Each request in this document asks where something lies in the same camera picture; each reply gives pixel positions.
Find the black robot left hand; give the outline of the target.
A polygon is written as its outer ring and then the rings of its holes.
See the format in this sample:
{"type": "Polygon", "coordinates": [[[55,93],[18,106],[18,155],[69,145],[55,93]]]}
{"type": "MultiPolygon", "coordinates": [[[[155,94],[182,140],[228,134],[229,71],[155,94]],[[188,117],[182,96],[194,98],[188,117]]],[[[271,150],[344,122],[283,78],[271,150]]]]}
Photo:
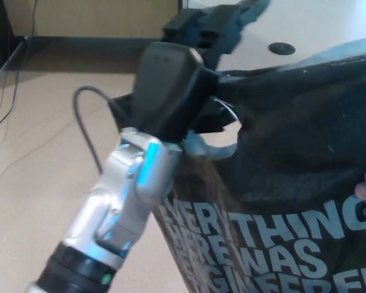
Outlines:
{"type": "Polygon", "coordinates": [[[129,126],[179,143],[215,91],[221,56],[240,41],[242,13],[235,4],[175,15],[142,55],[133,91],[125,98],[129,126]]]}

